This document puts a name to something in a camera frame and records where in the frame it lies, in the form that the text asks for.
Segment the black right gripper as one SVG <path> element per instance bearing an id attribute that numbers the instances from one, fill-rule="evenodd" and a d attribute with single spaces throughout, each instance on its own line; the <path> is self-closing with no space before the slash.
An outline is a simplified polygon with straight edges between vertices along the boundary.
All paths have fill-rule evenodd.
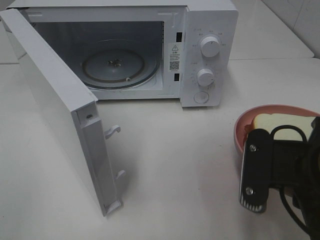
<path id="1" fill-rule="evenodd" d="M 263 213 L 267 208 L 269 185 L 271 184 L 272 161 L 280 164 L 272 168 L 273 182 L 279 188 L 284 208 L 295 223 L 312 240 L 320 238 L 320 118 L 312 123 L 310 137 L 292 125 L 281 125 L 268 131 L 252 130 L 244 144 L 239 202 L 253 213 Z M 293 129 L 302 141 L 273 140 L 282 129 Z M 302 222 L 289 206 L 285 188 L 292 189 L 292 204 L 301 210 Z"/>

